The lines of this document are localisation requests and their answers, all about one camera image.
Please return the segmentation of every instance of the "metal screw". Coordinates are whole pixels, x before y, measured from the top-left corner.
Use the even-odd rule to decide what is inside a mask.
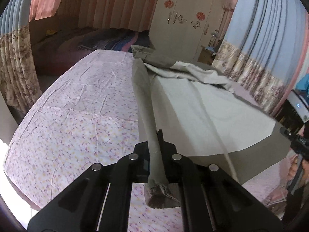
[[[209,165],[209,170],[216,172],[216,171],[219,170],[219,167],[216,164],[211,164],[211,165]]]
[[[172,155],[172,159],[173,159],[173,160],[181,160],[181,155],[180,155],[179,153],[174,153],[174,154]]]
[[[100,163],[95,163],[91,167],[93,171],[99,171],[101,168],[102,168],[102,165]]]
[[[131,159],[131,160],[137,160],[137,159],[138,159],[138,154],[137,154],[137,153],[131,153],[131,154],[129,155],[129,159]]]

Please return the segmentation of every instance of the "blue cloth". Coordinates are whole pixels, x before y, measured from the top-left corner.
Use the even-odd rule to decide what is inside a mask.
[[[309,74],[306,74],[296,85],[297,90],[305,90],[309,94]]]
[[[211,52],[215,52],[214,47],[205,47],[205,50],[209,50]]]

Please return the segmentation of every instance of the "person's hand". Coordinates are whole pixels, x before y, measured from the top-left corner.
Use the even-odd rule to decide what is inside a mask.
[[[288,174],[288,180],[291,180],[295,177],[296,172],[297,172],[297,161],[298,161],[298,156],[296,156],[293,159],[292,165],[289,169],[289,174]],[[309,178],[309,162],[303,159],[302,161],[302,168],[304,170],[304,175],[299,182],[299,187],[303,186],[306,182],[306,180]]]

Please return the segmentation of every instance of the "red flower decal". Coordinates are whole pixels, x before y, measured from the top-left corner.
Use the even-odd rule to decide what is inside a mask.
[[[196,18],[197,18],[198,20],[200,20],[200,21],[203,21],[203,20],[205,20],[205,14],[204,14],[203,12],[198,12],[198,13],[196,14]]]
[[[174,7],[174,2],[172,0],[166,0],[164,2],[164,6],[168,9],[171,9],[172,7]]]

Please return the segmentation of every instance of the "yellow object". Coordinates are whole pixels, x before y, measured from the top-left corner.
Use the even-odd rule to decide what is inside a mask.
[[[46,31],[46,36],[52,36],[52,35],[54,35],[54,34],[56,34],[57,33],[57,31],[54,31],[54,30],[47,30]]]

